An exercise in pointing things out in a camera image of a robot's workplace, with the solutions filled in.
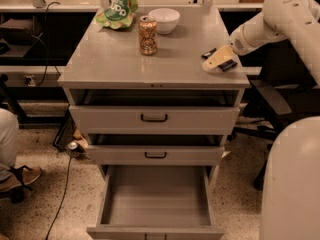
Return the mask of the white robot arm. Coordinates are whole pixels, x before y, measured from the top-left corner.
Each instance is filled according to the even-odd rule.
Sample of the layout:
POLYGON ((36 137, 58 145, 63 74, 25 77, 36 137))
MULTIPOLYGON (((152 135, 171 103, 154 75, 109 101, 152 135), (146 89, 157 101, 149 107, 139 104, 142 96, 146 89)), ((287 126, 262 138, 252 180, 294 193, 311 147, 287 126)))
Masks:
MULTIPOLYGON (((236 29, 202 64, 211 72, 235 55, 287 39, 320 81, 319 5, 313 0, 264 0, 262 11, 236 29)), ((269 152, 259 240, 320 240, 320 117, 286 126, 269 152)))

